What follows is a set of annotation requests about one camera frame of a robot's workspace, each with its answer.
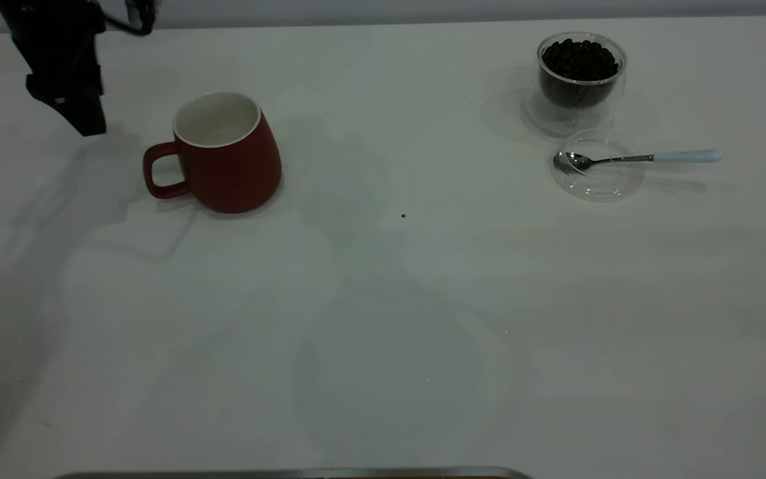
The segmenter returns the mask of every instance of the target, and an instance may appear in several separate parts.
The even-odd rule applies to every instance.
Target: spoon
[[[619,158],[607,158],[607,160],[590,160],[576,152],[566,152],[569,164],[579,172],[588,170],[591,166],[602,163],[632,163],[637,161],[653,161],[656,163],[717,163],[723,160],[721,150],[694,150],[690,152],[663,152],[662,154],[645,154],[640,156],[620,156]]]

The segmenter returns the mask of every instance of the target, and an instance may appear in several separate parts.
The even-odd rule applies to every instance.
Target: red mug
[[[173,119],[174,141],[144,154],[146,189],[158,199],[191,193],[221,213],[262,206],[283,175],[279,149],[261,107],[243,94],[216,92],[189,100]],[[160,187],[152,181],[158,158],[179,157],[185,181]]]

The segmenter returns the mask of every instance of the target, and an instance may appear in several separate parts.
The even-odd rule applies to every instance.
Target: light blue handle
[[[723,160],[723,150],[694,150],[692,152],[663,152],[652,155],[660,163],[717,163]]]

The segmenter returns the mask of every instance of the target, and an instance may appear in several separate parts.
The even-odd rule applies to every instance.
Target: white table
[[[616,127],[723,148],[589,204],[519,103],[538,42],[630,55]],[[766,18],[157,31],[98,41],[109,131],[0,35],[0,478],[505,466],[766,479]],[[259,101],[253,214],[146,193],[183,100]],[[158,167],[178,176],[173,158]]]

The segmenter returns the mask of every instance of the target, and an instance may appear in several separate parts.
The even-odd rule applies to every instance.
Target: clear glass container
[[[596,164],[579,170],[569,161],[569,154],[582,154],[590,160],[634,156],[638,149],[629,139],[614,130],[583,130],[572,136],[553,157],[549,170],[564,191],[589,201],[621,200],[640,188],[644,181],[641,163]]]
[[[554,43],[589,40],[608,49],[620,69],[613,76],[598,81],[567,79],[553,72],[543,61],[543,54]],[[540,43],[532,91],[525,100],[525,111],[535,124],[550,133],[566,136],[575,131],[605,125],[614,118],[614,110],[626,90],[626,53],[613,40],[596,33],[569,31],[557,33]]]

